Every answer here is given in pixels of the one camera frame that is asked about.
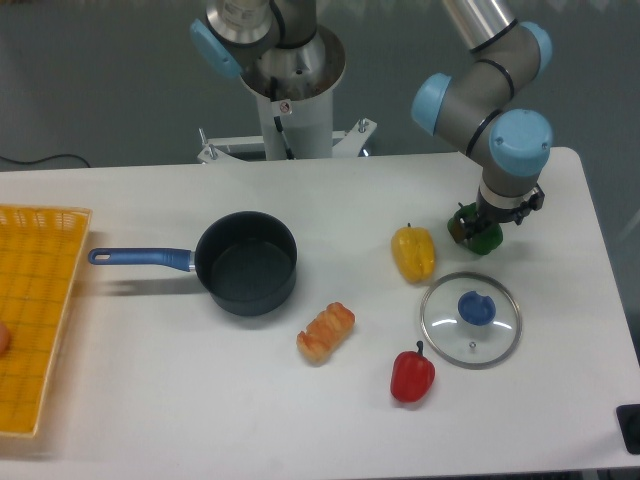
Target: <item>glass lid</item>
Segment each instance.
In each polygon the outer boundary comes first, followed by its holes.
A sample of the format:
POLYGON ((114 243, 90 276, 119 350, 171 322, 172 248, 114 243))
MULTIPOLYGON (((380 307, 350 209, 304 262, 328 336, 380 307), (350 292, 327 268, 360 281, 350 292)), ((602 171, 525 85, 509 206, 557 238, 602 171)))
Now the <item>glass lid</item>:
POLYGON ((422 330, 435 351, 459 367, 486 368, 506 359, 522 333, 520 309, 491 277, 472 272, 446 275, 420 306, 422 330))

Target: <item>lid rim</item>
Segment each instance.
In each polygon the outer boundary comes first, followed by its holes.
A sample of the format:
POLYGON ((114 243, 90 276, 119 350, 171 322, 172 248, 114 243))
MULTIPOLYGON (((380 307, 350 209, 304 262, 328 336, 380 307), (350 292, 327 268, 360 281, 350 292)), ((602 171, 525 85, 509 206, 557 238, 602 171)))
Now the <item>lid rim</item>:
POLYGON ((444 277, 440 277, 438 280, 436 280, 436 282, 433 285, 431 285, 427 289, 427 291, 422 297, 422 302, 420 303, 420 324, 422 326, 422 332, 424 333, 424 336, 429 342, 429 345, 431 345, 431 347, 436 351, 438 355, 440 355, 442 358, 444 358, 445 360, 447 360, 449 363, 453 365, 456 365, 462 368, 467 368, 470 370, 482 370, 485 368, 494 367, 502 363, 515 351, 518 344, 520 343, 520 337, 522 336, 522 314, 520 312, 520 306, 513 299, 511 292, 509 292, 509 290, 504 285, 502 285, 500 282, 498 282, 494 278, 491 278, 487 275, 483 275, 481 273, 470 272, 470 271, 455 272, 455 273, 450 273, 448 275, 445 275, 444 277), (488 283, 489 285, 500 290, 507 297, 507 300, 509 300, 509 302, 511 303, 511 306, 513 307, 513 310, 516 315, 516 331, 514 334, 513 341, 511 342, 511 345, 509 345, 509 348, 507 348, 502 354, 500 354, 498 357, 494 358, 493 360, 490 360, 488 362, 481 362, 481 363, 469 363, 462 360, 458 360, 457 358, 452 357, 451 355, 446 353, 444 350, 442 350, 440 347, 438 347, 436 343, 433 341, 433 339, 429 336, 429 332, 427 331, 427 326, 425 324, 425 319, 424 319, 424 311, 425 311, 427 301, 429 300, 429 297, 431 296, 431 294, 438 287, 440 287, 441 285, 443 285, 444 283, 450 280, 455 280, 457 278, 472 278, 475 280, 480 280, 488 283))

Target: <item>toy bread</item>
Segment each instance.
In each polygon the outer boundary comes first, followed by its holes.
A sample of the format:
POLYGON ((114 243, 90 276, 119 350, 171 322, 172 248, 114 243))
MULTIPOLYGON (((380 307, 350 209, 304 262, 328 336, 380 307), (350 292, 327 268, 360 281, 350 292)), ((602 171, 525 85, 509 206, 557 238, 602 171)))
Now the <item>toy bread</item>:
POLYGON ((310 362, 324 362, 353 330, 355 321, 355 315, 344 305, 332 303, 307 326, 306 332, 298 334, 298 350, 310 362))

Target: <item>saucepan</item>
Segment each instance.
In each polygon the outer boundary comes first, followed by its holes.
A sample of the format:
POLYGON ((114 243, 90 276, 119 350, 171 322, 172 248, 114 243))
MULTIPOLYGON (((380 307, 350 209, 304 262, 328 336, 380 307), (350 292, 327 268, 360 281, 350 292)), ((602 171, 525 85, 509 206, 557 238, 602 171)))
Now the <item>saucepan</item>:
POLYGON ((256 316, 288 297, 298 251, 287 226, 262 212, 236 212, 213 223, 195 251, 174 248, 96 248, 93 265, 164 265, 190 272, 228 312, 256 316))

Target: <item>blue lid knob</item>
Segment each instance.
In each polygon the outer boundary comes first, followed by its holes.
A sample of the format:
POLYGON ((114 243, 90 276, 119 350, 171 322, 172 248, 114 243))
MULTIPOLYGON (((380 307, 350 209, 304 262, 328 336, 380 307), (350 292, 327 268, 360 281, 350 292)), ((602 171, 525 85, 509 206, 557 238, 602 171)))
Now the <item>blue lid knob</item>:
POLYGON ((466 322, 482 326, 495 318, 496 304, 489 296, 483 297, 477 292, 467 292, 458 300, 458 313, 466 322))
POLYGON ((191 41, 200 55, 220 75, 235 78, 242 73, 240 64, 200 20, 195 20, 191 24, 191 41))
POLYGON ((549 160, 553 132, 551 125, 532 110, 511 110, 491 128, 489 149, 498 166, 516 177, 531 177, 549 160))
POLYGON ((411 118, 431 135, 435 134, 438 114, 450 81, 451 77, 436 73, 427 78, 413 99, 411 118))

